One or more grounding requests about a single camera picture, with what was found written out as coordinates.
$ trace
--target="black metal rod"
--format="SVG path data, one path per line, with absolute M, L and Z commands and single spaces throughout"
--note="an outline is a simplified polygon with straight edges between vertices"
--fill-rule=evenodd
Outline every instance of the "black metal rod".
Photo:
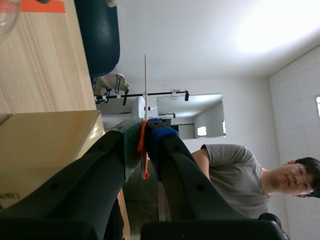
M 188 93 L 187 90 L 185 91 L 176 91 L 175 92 L 176 94 L 186 94 Z M 153 96 L 153 95 L 166 95 L 166 94 L 172 94 L 171 91 L 166 91 L 166 92 L 153 92 L 153 93 L 148 93 L 147 95 L 148 96 Z M 127 94 L 127 95 L 121 95 L 121 98 L 124 98 L 124 97 L 127 97 L 127 98 L 130 98 L 130 97 L 140 97 L 140 96 L 143 96 L 144 94 L 143 93 L 139 93 L 139 94 Z M 98 103 L 101 103 L 101 102 L 104 102 L 105 100 L 102 99 L 103 96 L 101 95 L 95 95 L 95 97 L 97 99 L 99 99 L 97 102 Z M 117 99 L 118 96 L 117 95 L 113 95 L 113 96 L 105 96 L 106 99 Z

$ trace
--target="thin white rod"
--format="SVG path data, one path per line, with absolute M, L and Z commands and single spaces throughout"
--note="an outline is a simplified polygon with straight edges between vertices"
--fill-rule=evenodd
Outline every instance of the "thin white rod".
M 144 120 L 147 121 L 147 112 L 148 112 L 148 94 L 147 94 L 147 54 L 144 55 L 144 101 L 145 101 L 145 113 Z

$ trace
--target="dark blue chair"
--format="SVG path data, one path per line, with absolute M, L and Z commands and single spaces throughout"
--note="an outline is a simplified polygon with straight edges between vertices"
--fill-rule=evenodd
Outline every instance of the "dark blue chair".
M 110 73 L 120 58 L 117 7 L 105 0 L 74 0 L 91 78 Z

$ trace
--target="wooden tabletop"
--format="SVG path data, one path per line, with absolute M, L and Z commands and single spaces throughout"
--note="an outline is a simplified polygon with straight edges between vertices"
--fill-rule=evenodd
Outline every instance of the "wooden tabletop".
M 21 12 L 0 45 L 0 124 L 14 113 L 95 110 L 73 0 L 66 13 Z

